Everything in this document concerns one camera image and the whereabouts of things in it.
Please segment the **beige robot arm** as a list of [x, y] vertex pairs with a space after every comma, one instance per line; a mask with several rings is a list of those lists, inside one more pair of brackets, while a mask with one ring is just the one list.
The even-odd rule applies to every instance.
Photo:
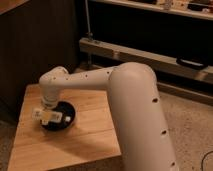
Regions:
[[157, 88], [146, 64], [70, 74], [59, 66], [39, 79], [42, 103], [52, 110], [64, 89], [104, 90], [125, 171], [180, 171]]

